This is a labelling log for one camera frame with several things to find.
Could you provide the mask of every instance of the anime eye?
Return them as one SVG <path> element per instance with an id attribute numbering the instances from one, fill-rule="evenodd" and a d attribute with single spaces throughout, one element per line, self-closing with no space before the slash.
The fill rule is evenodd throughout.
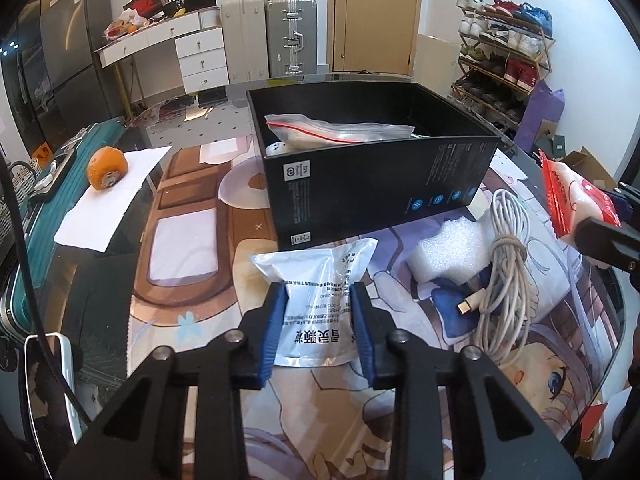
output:
<path id="1" fill-rule="evenodd" d="M 558 372 L 551 372 L 549 380 L 546 383 L 546 386 L 548 386 L 549 392 L 551 393 L 549 400 L 556 400 L 564 388 L 564 382 L 566 381 L 566 367 L 562 367 L 560 370 L 562 371 L 562 374 L 559 374 Z"/>

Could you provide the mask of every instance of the red snack package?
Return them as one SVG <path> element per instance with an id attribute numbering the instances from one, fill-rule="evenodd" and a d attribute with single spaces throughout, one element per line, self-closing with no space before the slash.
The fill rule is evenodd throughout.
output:
<path id="1" fill-rule="evenodd" d="M 620 227 L 611 199 L 564 162 L 548 160 L 540 150 L 542 177 L 551 223 L 558 238 L 572 235 L 585 218 Z"/>

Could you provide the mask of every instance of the glass table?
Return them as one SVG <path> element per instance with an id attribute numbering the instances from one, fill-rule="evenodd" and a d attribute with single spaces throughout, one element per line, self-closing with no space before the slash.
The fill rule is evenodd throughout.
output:
<path id="1" fill-rule="evenodd" d="M 203 346 L 262 304 L 268 284 L 248 257 L 275 251 L 276 238 L 264 179 L 255 170 L 246 90 L 353 78 L 403 80 L 328 74 L 232 85 L 163 102 L 128 126 L 116 143 L 124 151 L 172 149 L 131 203 L 107 251 L 55 245 L 38 292 L 47 331 L 59 330 L 81 349 L 76 390 L 91 416 L 156 346 L 168 344 L 176 351 Z M 212 163 L 201 163 L 200 146 L 211 142 L 216 142 L 209 152 Z M 616 357 L 624 301 L 612 271 L 597 270 L 555 240 L 541 205 L 545 195 L 535 161 L 507 138 L 500 148 L 526 178 L 489 170 L 481 190 L 490 199 L 497 189 L 511 189 L 529 208 L 528 267 L 536 303 L 524 352 L 504 372 L 564 438 L 593 402 Z M 480 278 L 462 286 L 447 280 L 418 285 L 404 260 L 418 240 L 435 235 L 445 220 L 462 217 L 470 217 L 468 210 L 362 235 L 379 241 L 363 280 L 374 306 L 432 346 L 455 350 L 468 344 L 474 327 L 453 310 Z M 210 247 L 209 258 L 185 270 L 190 251 L 202 246 Z M 185 475 L 193 470 L 192 393 Z M 393 399 L 393 391 L 367 388 L 358 361 L 277 367 L 262 391 L 242 393 L 252 476 L 368 478 L 383 472 Z M 452 474 L 447 419 L 444 413 L 443 451 Z M 348 441 L 338 438 L 344 434 Z"/>

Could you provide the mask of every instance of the blue sneaker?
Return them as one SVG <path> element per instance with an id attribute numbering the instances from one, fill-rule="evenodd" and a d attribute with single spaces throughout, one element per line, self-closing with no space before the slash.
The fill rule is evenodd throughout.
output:
<path id="1" fill-rule="evenodd" d="M 513 13 L 513 17 L 542 27 L 545 31 L 546 37 L 553 37 L 553 17 L 551 16 L 551 12 L 548 10 L 540 9 L 540 7 L 534 7 L 531 4 L 524 3 L 520 6 L 520 10 Z"/>

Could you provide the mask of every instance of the door frame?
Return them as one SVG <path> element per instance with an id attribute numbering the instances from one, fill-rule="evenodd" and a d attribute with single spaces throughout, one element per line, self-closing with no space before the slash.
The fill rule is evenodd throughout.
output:
<path id="1" fill-rule="evenodd" d="M 416 0 L 415 3 L 415 19 L 414 31 L 412 32 L 411 41 L 411 59 L 415 62 L 415 48 L 418 41 L 418 26 L 420 25 L 420 8 L 422 0 Z M 335 27 L 335 0 L 327 0 L 326 9 L 326 62 L 329 65 L 329 72 L 333 71 L 334 65 L 334 27 Z M 408 75 L 414 74 L 414 67 L 409 66 Z"/>

